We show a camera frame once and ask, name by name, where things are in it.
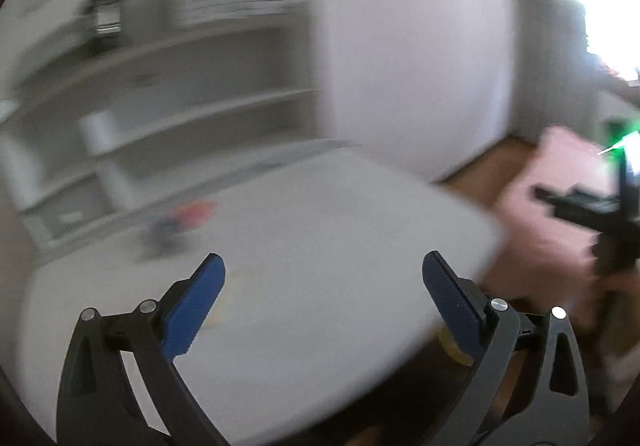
shelving unit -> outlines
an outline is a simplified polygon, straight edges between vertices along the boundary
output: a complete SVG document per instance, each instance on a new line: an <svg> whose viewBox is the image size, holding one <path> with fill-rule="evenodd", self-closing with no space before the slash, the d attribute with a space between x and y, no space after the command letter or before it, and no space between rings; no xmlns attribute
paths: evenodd
<svg viewBox="0 0 640 446"><path fill-rule="evenodd" d="M312 2L73 50L18 84L0 165L43 250L319 136Z"/></svg>

pink fabric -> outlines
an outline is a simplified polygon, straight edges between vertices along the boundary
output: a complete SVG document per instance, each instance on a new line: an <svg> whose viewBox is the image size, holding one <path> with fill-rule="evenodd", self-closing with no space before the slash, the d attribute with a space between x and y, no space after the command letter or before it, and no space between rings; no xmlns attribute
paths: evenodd
<svg viewBox="0 0 640 446"><path fill-rule="evenodd" d="M578 327L591 326L590 247L595 233L550 217L550 208L532 197L532 187L541 184L565 192L579 184L587 191L609 194L613 184L605 158L597 155L600 150L568 128L545 130L539 149L494 207L510 239L484 280L492 295L526 298L542 313L559 305Z"/></svg>

white shelf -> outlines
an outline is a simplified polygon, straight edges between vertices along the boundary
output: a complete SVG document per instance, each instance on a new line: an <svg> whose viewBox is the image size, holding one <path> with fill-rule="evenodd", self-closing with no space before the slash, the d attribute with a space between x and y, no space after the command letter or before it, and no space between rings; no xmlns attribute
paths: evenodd
<svg viewBox="0 0 640 446"><path fill-rule="evenodd" d="M0 124L14 122L30 110L59 96L69 87L137 58L204 38L252 30L283 28L290 25L295 15L296 7L292 7L290 12L285 13L226 18L190 28L172 29L159 34L153 41L123 45L93 58L86 58L85 49L79 48L17 84L22 104Z"/></svg>
<svg viewBox="0 0 640 446"><path fill-rule="evenodd" d="M212 152L143 179L132 180L135 181L133 189L137 192L134 194L136 204L138 207L153 204L220 176L263 164L268 158L281 155L286 146L303 141L318 143L297 131L283 130L239 146Z"/></svg>
<svg viewBox="0 0 640 446"><path fill-rule="evenodd" d="M183 112L167 116L166 118L159 119L159 121L146 124L135 130L131 130L128 133L116 136L116 140L113 140L111 144L105 145L103 142L98 144L87 144L89 149L100 148L100 150L94 151L94 155L105 155L111 152L115 152L125 146L128 146L134 142L146 139L149 136L160 134L177 126L182 126L190 122L198 121L201 119L212 118L221 114L230 114L232 112L239 112L246 108L256 108L260 106L273 105L275 103L289 102L306 98L310 93L313 93L315 89L298 89L288 88L273 90L271 92L264 92L261 94L252 94L251 96L242 96L238 98L231 98L228 100L221 100L209 103L207 105L194 106L188 108ZM97 131L87 130L85 137L95 136ZM109 134L117 134L118 130L108 130Z"/></svg>
<svg viewBox="0 0 640 446"><path fill-rule="evenodd" d="M29 210L41 202L53 197L57 193L60 193L63 189L71 186L72 184L96 174L95 162L81 162L77 165L69 166L55 174L53 177L44 180L40 189L37 191L37 196L20 206L20 211Z"/></svg>
<svg viewBox="0 0 640 446"><path fill-rule="evenodd" d="M54 249L57 246L68 245L70 242L73 242L78 238L82 238L83 236L90 234L91 232L94 232L96 230L99 230L101 227L104 227L105 225L115 220L121 219L124 215L125 213L123 212L111 213L109 215L101 217L100 219L92 220L91 222L84 224L79 228L76 228L68 232L66 235L61 236L60 238L55 240L47 238L45 235L42 235L39 237L39 245L42 249L46 249L47 251L50 251L51 249ZM33 218L34 217L26 217L26 220L32 219L32 221L27 223L28 227L30 224L33 224ZM29 228L29 229L31 233L34 233L34 228Z"/></svg>

